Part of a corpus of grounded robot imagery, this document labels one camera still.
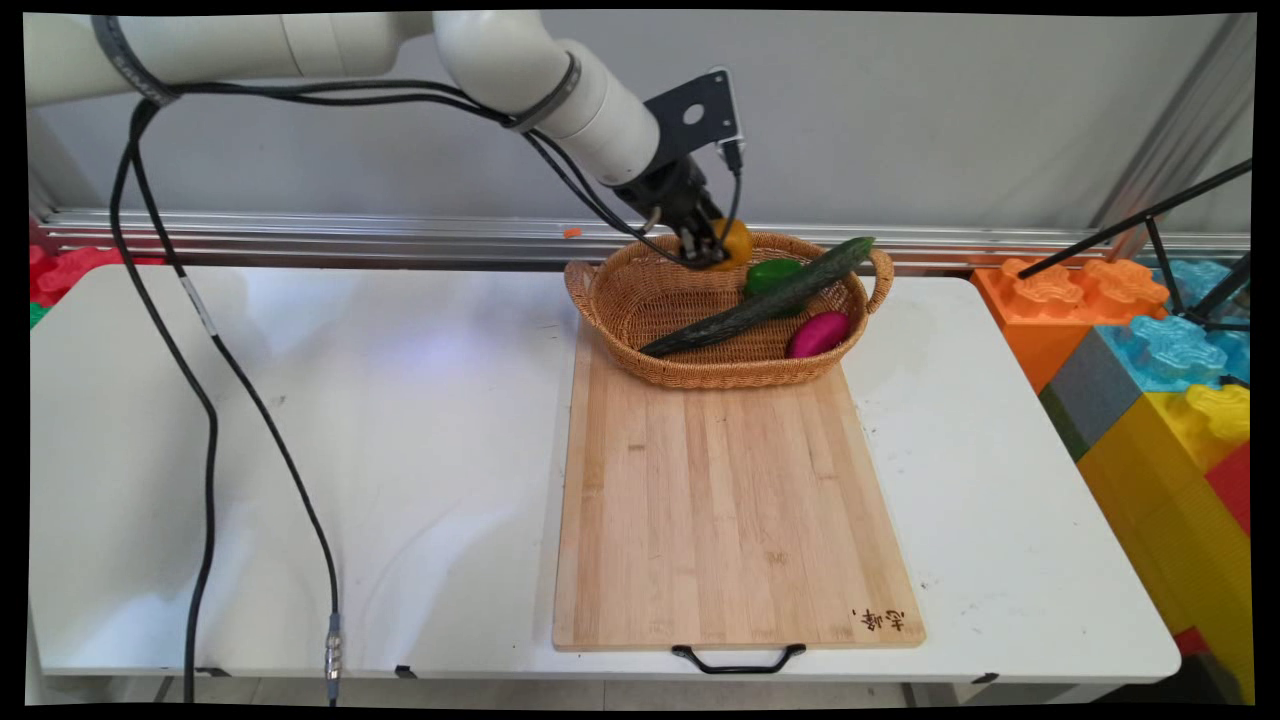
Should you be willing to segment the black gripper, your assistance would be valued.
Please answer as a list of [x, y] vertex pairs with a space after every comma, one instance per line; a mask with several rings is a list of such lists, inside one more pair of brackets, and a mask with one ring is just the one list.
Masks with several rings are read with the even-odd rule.
[[611, 188], [645, 222], [658, 211], [655, 224], [680, 237], [680, 263], [691, 270], [730, 260], [726, 249], [730, 219], [707, 190], [707, 178], [692, 156], [680, 158]]

